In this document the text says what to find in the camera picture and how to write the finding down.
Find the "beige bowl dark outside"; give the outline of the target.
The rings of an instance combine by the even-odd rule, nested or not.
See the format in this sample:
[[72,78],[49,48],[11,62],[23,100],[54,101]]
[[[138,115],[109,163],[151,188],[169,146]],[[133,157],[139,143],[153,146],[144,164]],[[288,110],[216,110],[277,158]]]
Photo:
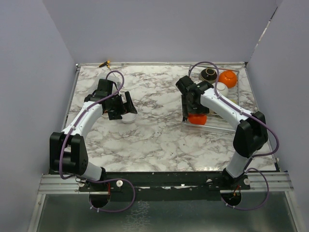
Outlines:
[[200,72],[198,78],[201,81],[207,81],[213,84],[216,82],[217,72],[212,68],[205,68]]

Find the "red orange glossy bowl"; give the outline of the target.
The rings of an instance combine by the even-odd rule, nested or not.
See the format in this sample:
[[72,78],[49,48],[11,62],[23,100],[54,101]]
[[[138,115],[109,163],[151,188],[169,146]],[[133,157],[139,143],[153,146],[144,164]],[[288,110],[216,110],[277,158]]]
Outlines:
[[207,115],[206,114],[189,114],[188,120],[191,124],[205,125],[207,122]]

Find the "white bowl grey outside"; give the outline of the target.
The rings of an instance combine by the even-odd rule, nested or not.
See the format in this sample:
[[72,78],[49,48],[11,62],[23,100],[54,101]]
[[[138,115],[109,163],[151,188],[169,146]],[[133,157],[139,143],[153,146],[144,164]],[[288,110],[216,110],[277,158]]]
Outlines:
[[225,97],[227,97],[229,93],[228,87],[224,83],[221,83],[221,82],[217,83],[217,91]]

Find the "white bowl orange outside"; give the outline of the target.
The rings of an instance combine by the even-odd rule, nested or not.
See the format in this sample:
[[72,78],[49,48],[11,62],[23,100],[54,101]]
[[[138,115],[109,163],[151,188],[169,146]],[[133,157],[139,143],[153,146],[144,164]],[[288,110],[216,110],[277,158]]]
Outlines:
[[238,78],[234,72],[224,71],[219,75],[218,81],[225,84],[228,88],[233,88],[236,86]]

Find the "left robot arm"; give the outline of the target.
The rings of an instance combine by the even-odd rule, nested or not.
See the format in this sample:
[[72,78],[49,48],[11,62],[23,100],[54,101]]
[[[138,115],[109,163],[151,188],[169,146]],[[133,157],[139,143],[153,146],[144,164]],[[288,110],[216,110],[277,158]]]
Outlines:
[[62,132],[50,136],[50,169],[61,174],[76,175],[90,180],[100,191],[106,187],[106,171],[89,161],[85,139],[95,122],[107,113],[109,120],[123,120],[137,115],[131,95],[119,93],[121,87],[108,79],[99,79],[97,89],[84,99],[75,119]]

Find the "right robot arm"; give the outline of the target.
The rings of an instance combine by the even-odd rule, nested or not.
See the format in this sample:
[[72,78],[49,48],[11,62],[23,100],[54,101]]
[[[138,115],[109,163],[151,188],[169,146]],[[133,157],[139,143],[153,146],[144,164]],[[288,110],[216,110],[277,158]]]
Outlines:
[[252,155],[268,141],[266,119],[263,113],[245,110],[217,92],[207,81],[194,83],[189,76],[176,82],[181,92],[183,122],[190,116],[205,116],[213,110],[235,130],[231,161],[223,170],[222,184],[233,189],[249,164]]

